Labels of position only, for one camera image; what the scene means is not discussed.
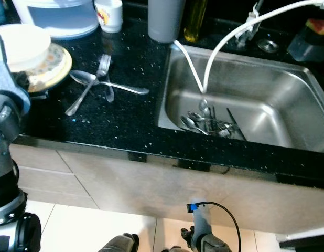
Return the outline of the floral print plate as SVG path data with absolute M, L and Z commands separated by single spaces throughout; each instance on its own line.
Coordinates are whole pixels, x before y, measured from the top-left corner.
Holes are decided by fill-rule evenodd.
M 66 50 L 59 44 L 51 43 L 45 60 L 35 69 L 28 71 L 30 89 L 49 88 L 56 85 L 68 62 Z

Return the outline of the beige counter cabinet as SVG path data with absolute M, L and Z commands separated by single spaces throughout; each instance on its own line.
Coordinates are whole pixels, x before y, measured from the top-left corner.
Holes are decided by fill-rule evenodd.
M 226 206 L 243 228 L 286 235 L 324 230 L 324 190 L 274 175 L 219 165 L 189 170 L 159 156 L 138 162 L 18 144 L 10 151 L 31 200 L 182 221 L 191 220 L 186 204 L 208 200 Z

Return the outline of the black knife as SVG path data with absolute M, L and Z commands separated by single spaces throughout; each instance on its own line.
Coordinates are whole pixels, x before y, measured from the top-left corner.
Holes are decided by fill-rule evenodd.
M 239 133 L 239 135 L 241 136 L 241 138 L 243 139 L 243 141 L 247 141 L 246 136 L 244 135 L 243 131 L 241 130 L 241 127 L 239 127 L 238 122 L 236 121 L 236 118 L 234 117 L 232 111 L 229 108 L 226 108 L 226 111 L 228 113 L 228 115 L 230 116 L 232 123 L 234 124 L 234 127 L 236 129 L 236 131 Z

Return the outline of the white bowl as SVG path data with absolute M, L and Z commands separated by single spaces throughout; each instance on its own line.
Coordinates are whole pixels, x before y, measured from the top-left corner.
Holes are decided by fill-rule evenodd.
M 23 72 L 40 66 L 51 44 L 51 36 L 45 29 L 30 24 L 1 25 L 0 37 L 11 72 Z

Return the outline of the cream plate red rim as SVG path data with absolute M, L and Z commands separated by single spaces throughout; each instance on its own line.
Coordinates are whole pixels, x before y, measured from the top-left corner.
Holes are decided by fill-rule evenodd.
M 73 60 L 72 60 L 72 57 L 71 57 L 70 53 L 68 52 L 68 50 L 66 50 L 66 56 L 69 58 L 69 62 L 64 67 L 63 72 L 60 75 L 59 82 L 56 85 L 58 85 L 60 82 L 62 82 L 66 76 L 68 76 L 68 74 L 69 74 L 69 72 L 70 72 L 70 70 L 72 68 Z M 34 92 L 34 91 L 47 91 L 49 89 L 54 88 L 54 86 L 49 87 L 49 88 L 42 88 L 42 89 L 29 89 L 29 91 L 32 91 L 32 92 Z

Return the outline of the round metal hole cap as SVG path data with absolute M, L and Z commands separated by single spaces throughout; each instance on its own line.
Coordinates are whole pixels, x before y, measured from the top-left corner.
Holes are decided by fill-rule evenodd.
M 280 50 L 280 45 L 273 40 L 261 39 L 256 45 L 265 53 L 274 54 Z

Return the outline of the chrome faucet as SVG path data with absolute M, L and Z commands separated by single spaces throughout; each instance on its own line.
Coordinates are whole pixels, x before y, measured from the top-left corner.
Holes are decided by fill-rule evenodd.
M 252 10 L 248 13 L 248 17 L 246 22 L 250 22 L 253 19 L 257 19 L 261 15 L 261 7 L 264 3 L 264 0 L 257 0 L 255 5 L 253 5 Z M 235 36 L 236 45 L 239 48 L 243 48 L 247 45 L 247 43 L 253 40 L 256 32 L 260 29 L 262 21 L 253 23 L 251 26 L 248 26 L 241 31 L 237 32 Z

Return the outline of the grey tumbler with red button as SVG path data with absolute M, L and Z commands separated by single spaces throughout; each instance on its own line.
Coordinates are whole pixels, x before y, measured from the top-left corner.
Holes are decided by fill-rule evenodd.
M 179 35 L 186 0 L 148 0 L 148 36 L 158 43 L 173 43 Z

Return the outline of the black low unit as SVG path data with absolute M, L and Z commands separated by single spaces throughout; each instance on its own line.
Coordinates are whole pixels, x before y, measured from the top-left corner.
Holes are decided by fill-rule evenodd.
M 324 252 L 324 235 L 295 238 L 279 242 L 281 249 L 294 249 L 296 252 Z

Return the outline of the red yellow sponge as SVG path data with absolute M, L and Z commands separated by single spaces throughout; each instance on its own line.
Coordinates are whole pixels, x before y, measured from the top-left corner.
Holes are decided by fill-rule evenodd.
M 324 19 L 309 18 L 305 25 L 315 34 L 324 36 Z

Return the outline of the large metal spoon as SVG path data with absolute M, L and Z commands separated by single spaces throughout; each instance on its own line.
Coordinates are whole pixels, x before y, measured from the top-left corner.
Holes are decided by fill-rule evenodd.
M 69 72 L 69 75 L 74 81 L 85 84 L 86 86 L 92 83 L 93 85 L 116 87 L 139 95 L 145 95 L 149 93 L 149 89 L 143 87 L 121 86 L 120 84 L 116 84 L 114 82 L 100 81 L 94 74 L 85 72 L 83 70 L 71 70 Z

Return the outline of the white cartoon print mug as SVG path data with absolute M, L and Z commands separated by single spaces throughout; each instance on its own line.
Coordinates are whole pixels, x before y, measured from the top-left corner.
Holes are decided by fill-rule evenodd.
M 122 0 L 93 0 L 101 29 L 107 33 L 118 33 L 122 29 Z

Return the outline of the small metal spoon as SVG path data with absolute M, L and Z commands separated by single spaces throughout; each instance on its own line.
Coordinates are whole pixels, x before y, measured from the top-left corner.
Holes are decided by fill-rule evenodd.
M 110 77 L 108 74 L 104 76 L 104 81 L 105 82 L 110 82 Z M 105 100 L 107 102 L 113 102 L 115 98 L 115 93 L 113 87 L 109 85 L 105 85 Z

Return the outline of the white round kitchen appliance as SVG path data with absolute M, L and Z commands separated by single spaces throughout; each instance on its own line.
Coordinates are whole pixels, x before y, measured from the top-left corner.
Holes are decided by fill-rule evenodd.
M 21 23 L 42 27 L 54 40 L 73 40 L 99 27 L 93 0 L 12 0 Z

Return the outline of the stainless steel sink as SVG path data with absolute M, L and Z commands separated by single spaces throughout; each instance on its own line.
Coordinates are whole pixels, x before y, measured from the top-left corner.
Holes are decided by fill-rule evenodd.
M 165 65 L 165 86 L 158 126 L 184 129 L 181 117 L 199 111 L 202 100 L 215 108 L 219 120 L 236 120 L 243 135 L 239 140 L 324 153 L 324 91 L 305 67 L 220 52 L 211 67 L 207 91 L 202 77 L 210 49 L 188 46 L 197 74 L 188 57 L 170 46 Z

